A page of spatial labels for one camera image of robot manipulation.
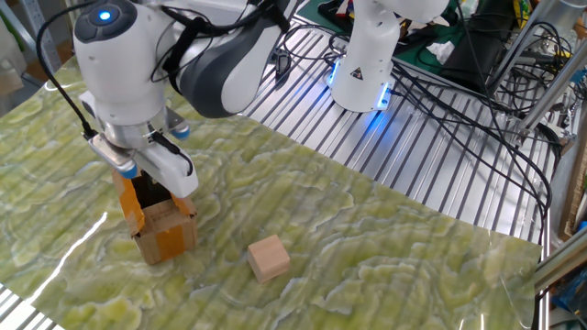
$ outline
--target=wooden block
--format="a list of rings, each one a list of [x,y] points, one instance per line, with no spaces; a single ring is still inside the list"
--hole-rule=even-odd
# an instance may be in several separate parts
[[[259,283],[283,274],[290,268],[290,256],[277,235],[249,245],[248,259]]]
[[[154,265],[196,246],[197,211],[192,200],[172,196],[141,208],[135,183],[122,178],[115,170],[112,171],[112,178],[130,235],[135,239],[145,262]]]

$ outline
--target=warning triangle sticker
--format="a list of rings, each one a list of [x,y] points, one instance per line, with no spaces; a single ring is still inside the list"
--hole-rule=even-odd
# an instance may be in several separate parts
[[[357,70],[351,72],[350,75],[359,79],[359,80],[363,80],[363,74],[360,72],[360,67],[357,68]]]

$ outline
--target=orange tape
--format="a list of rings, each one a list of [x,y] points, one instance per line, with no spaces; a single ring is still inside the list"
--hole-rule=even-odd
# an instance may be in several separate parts
[[[137,223],[136,233],[134,232],[135,228],[132,228],[131,224],[128,224],[131,227],[131,234],[136,235],[140,229],[145,226],[145,215],[143,211],[140,209],[140,204],[138,203],[137,199],[137,192],[135,192],[135,187],[132,185],[132,181],[129,179],[122,179],[122,183],[124,184],[125,191],[120,195],[119,201],[120,206],[122,207],[122,212],[125,214],[125,218],[128,220],[130,219],[130,215],[134,214],[135,221]]]
[[[164,232],[157,233],[155,239],[157,240],[157,246],[159,247],[161,261],[179,256],[185,251],[183,230],[180,225]]]
[[[172,194],[173,202],[175,206],[180,209],[182,215],[191,215],[195,213],[195,210],[191,210],[190,207],[185,203],[185,198],[177,198],[174,194]]]

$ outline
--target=metal grating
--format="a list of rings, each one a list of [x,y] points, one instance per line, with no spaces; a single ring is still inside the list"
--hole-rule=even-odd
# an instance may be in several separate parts
[[[293,25],[303,23],[296,19]],[[305,57],[319,57],[328,51],[327,43],[328,35],[323,32],[300,30],[288,41],[288,46]],[[322,60],[294,58],[289,78],[276,82],[274,69],[268,68],[258,97],[242,115],[441,213],[503,234],[538,241],[540,223],[536,203],[527,193],[473,158],[433,119],[401,95],[393,96],[387,111],[358,114],[342,109],[332,101],[327,89],[325,79],[330,70]],[[426,79],[423,72],[412,73]],[[453,119],[416,93],[409,81],[404,83],[436,116]],[[489,109],[479,101],[433,83],[427,86],[466,116],[490,125]],[[404,93],[398,84],[394,89]],[[499,115],[498,120],[505,130],[515,124],[504,115]],[[454,123],[446,126],[469,149],[522,182],[505,148],[496,141],[478,129]],[[548,143],[530,138],[521,150],[551,177],[554,159]],[[530,178],[535,177],[523,162],[521,165]],[[0,284],[0,329],[61,327]]]

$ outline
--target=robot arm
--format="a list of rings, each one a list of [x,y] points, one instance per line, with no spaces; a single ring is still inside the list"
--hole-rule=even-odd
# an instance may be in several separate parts
[[[355,112],[385,110],[393,86],[392,56],[400,37],[395,14],[423,23],[442,14],[449,0],[355,1],[355,24],[347,56],[328,80],[334,101]]]
[[[99,0],[77,19],[74,45],[88,87],[81,99],[100,131],[88,142],[123,176],[132,178],[141,168],[180,198],[197,188],[192,161],[164,136],[187,138],[189,126],[165,106],[164,81],[151,79],[166,50],[173,47],[168,61],[175,63],[167,67],[172,85],[203,116],[231,116],[253,101],[283,30],[259,8],[279,10],[288,23],[297,0],[226,2],[243,9],[243,20],[252,18],[236,29],[200,18],[202,30],[191,31],[196,19],[176,22],[173,13],[181,10],[169,12],[173,4],[165,14],[161,7]]]

